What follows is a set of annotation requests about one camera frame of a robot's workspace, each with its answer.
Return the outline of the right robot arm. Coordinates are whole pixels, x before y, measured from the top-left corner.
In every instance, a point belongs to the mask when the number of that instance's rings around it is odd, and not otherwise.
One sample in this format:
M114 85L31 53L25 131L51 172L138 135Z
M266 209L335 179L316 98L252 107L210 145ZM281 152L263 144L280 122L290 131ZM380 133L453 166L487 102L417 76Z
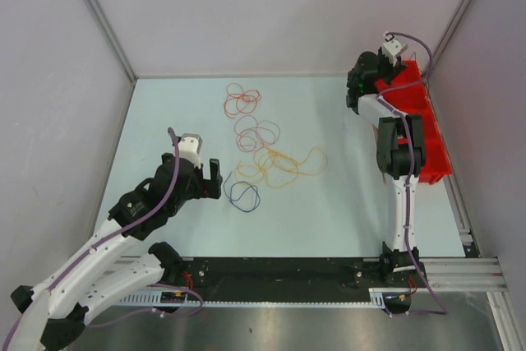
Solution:
M378 271L389 286L398 286L422 270L414 211L419 176L427 161L422 116L397 109L376 86L380 80L391 82L404 69L399 56L394 61L380 51L361 53L348 72L346 94L347 107L377 131L376 163L388 186L388 227Z

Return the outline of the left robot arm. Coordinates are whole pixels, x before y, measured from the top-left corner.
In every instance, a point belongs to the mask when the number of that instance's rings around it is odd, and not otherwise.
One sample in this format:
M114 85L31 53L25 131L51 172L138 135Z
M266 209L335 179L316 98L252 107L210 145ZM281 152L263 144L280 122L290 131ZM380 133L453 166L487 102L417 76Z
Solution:
M127 249L165 226L191 200L218 199L223 181L218 159L210 178L185 155L166 153L155 175L122 195L91 239L55 274L11 295L21 318L5 350L62 350L80 337L104 310L130 293L154 284L171 286L184 271L181 256L167 242L156 242L129 266L104 272Z

